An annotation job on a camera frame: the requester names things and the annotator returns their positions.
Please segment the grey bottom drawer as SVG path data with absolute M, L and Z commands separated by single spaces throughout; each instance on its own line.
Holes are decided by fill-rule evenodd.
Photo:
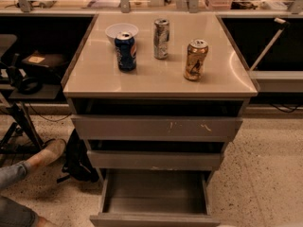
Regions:
M 94 227 L 218 227 L 200 171 L 111 169 Z

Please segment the grey drawer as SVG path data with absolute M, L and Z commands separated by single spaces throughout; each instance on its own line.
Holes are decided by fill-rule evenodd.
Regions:
M 221 155 L 211 153 L 89 150 L 87 155 L 96 168 L 211 171 L 221 164 Z
M 241 117 L 73 115 L 81 139 L 126 141 L 228 142 Z
M 200 171 L 111 169 L 94 227 L 218 227 Z

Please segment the grey drawer cabinet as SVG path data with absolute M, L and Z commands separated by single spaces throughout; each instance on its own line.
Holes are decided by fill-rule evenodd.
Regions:
M 72 116 L 241 117 L 258 93 L 234 47 L 213 13 L 172 12 L 169 55 L 153 55 L 153 22 L 158 12 L 102 12 L 90 28 L 77 62 L 63 86 Z M 116 52 L 105 29 L 117 23 L 138 27 L 137 66 L 119 70 Z M 187 46 L 193 39 L 208 43 L 200 80 L 184 77 Z M 126 141 L 82 139 L 89 150 L 220 154 L 232 142 Z

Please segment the grey top drawer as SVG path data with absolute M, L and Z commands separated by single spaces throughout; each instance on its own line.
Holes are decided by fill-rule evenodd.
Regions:
M 73 115 L 81 139 L 126 141 L 228 142 L 241 117 Z

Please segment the grey middle drawer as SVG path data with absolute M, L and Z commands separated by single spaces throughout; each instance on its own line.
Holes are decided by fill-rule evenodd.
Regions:
M 87 155 L 96 168 L 211 171 L 221 164 L 221 155 L 211 153 L 89 150 Z

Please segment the blue Pepsi can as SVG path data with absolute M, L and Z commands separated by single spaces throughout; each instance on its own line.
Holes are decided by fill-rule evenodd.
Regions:
M 120 71 L 129 72 L 136 68 L 136 43 L 131 32 L 122 31 L 115 38 L 117 65 Z

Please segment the gold crumpled can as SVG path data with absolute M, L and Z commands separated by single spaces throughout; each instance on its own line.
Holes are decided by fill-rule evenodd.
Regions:
M 184 77 L 191 81 L 200 80 L 208 53 L 208 43 L 203 39 L 193 39 L 187 46 L 187 63 Z

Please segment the silver crumpled can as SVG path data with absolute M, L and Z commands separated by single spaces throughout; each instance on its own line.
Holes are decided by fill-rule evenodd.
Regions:
M 154 21 L 153 51 L 158 60 L 165 59 L 168 52 L 169 20 L 159 18 Z

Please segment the white bowl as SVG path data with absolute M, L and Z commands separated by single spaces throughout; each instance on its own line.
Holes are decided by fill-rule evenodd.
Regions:
M 119 32 L 131 32 L 133 36 L 136 36 L 138 34 L 138 31 L 139 31 L 138 27 L 133 24 L 118 23 L 108 26 L 105 29 L 105 34 L 109 42 L 111 44 L 115 44 L 115 38 Z

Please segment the black backpack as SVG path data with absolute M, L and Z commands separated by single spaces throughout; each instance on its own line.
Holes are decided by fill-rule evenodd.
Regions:
M 80 140 L 77 131 L 73 130 L 66 145 L 65 163 L 62 167 L 62 173 L 66 176 L 57 180 L 57 183 L 66 181 L 70 177 L 83 182 L 95 183 L 99 176 L 97 171 L 92 167 L 88 155 L 87 148 L 82 140 Z

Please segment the dark box with label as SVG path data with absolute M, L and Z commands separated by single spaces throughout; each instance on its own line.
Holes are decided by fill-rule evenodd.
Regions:
M 64 54 L 42 54 L 35 51 L 22 59 L 21 67 L 28 76 L 49 84 L 59 84 L 69 65 Z

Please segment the beige shoe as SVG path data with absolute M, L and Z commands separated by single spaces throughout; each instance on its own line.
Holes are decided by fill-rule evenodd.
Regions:
M 62 156 L 65 146 L 66 143 L 62 139 L 51 140 L 44 149 L 27 159 L 27 163 L 32 169 L 48 166 Z

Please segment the black headphones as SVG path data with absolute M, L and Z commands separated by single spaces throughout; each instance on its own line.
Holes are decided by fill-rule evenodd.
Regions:
M 35 94 L 42 88 L 42 83 L 35 77 L 24 77 L 17 64 L 20 62 L 20 55 L 15 53 L 10 66 L 6 72 L 9 76 L 9 84 L 15 87 L 23 95 Z

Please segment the blue jeans leg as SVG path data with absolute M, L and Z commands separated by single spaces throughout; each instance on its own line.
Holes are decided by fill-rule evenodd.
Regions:
M 26 161 L 0 168 L 0 190 L 22 181 L 30 172 L 31 166 Z

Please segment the black stand frame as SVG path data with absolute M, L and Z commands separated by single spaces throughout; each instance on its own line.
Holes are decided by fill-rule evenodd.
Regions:
M 45 143 L 36 132 L 25 104 L 18 106 L 13 103 L 7 106 L 6 110 L 13 122 L 0 140 L 0 153 L 7 155 L 39 152 Z

